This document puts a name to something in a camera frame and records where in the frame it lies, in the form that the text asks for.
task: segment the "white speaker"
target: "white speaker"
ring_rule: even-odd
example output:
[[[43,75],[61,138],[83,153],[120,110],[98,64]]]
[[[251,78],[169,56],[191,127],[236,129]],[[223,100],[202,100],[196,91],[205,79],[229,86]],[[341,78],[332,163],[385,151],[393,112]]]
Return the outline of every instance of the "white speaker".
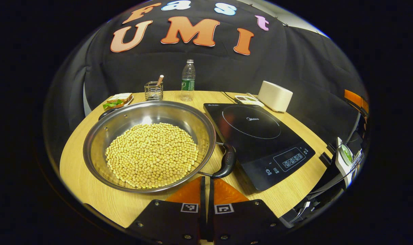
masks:
[[[292,92],[271,82],[263,81],[258,99],[275,112],[286,112]]]

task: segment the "sandwich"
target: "sandwich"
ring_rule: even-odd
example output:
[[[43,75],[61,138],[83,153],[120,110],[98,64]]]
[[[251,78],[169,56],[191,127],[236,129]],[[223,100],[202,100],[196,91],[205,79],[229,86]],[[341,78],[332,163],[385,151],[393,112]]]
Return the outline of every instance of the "sandwich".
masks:
[[[116,94],[114,96],[111,96],[111,98],[107,99],[106,104],[104,104],[104,109],[123,107],[125,104],[128,104],[132,99],[132,93]]]

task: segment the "plastic bottle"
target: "plastic bottle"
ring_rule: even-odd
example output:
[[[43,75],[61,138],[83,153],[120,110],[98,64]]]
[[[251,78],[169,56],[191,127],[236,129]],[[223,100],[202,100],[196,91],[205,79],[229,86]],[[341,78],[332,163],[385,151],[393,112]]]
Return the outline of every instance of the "plastic bottle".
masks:
[[[182,71],[182,84],[180,88],[180,95],[182,101],[192,101],[194,94],[194,80],[196,78],[196,70],[194,69],[194,61],[187,60]]]

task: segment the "black induction cooker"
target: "black induction cooker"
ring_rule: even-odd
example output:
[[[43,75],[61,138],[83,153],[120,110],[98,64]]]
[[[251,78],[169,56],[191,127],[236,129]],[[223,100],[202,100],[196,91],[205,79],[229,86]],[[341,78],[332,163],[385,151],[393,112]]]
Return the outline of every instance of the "black induction cooker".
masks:
[[[223,142],[255,188],[264,191],[299,169],[314,150],[300,136],[259,105],[203,104]]]

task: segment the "table surface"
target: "table surface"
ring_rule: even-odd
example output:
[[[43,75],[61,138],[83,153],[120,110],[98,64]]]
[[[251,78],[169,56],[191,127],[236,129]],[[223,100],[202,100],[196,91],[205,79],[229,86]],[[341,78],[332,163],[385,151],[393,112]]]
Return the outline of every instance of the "table surface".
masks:
[[[243,95],[239,93],[228,93],[230,96]],[[163,100],[176,101],[188,104],[205,113],[204,103],[232,103],[232,101],[221,92],[195,91],[191,102],[180,100],[180,91],[164,91]],[[144,93],[135,93],[130,104],[145,101]],[[297,133],[315,151],[315,155],[297,171],[271,188],[257,192],[246,175],[235,170],[223,180],[249,200],[262,199],[267,206],[280,217],[297,205],[311,190],[326,170],[326,166],[319,159],[323,152],[332,158],[332,154],[326,149],[326,144],[309,128],[288,113],[276,113],[268,107],[264,107],[272,115],[286,124]],[[129,193],[113,189],[99,180],[88,170],[82,156],[82,146],[86,135],[98,117],[104,112],[102,105],[96,107],[74,130],[68,139],[60,160],[60,174],[66,187],[81,202],[93,206],[97,211],[110,220],[128,227],[143,209],[153,199],[165,200],[184,184],[189,183],[200,174],[194,175],[190,180],[157,193],[139,194]],[[216,146],[213,155],[203,167],[202,172],[214,173],[220,169],[223,151]],[[206,197],[208,206],[209,178],[206,178]]]

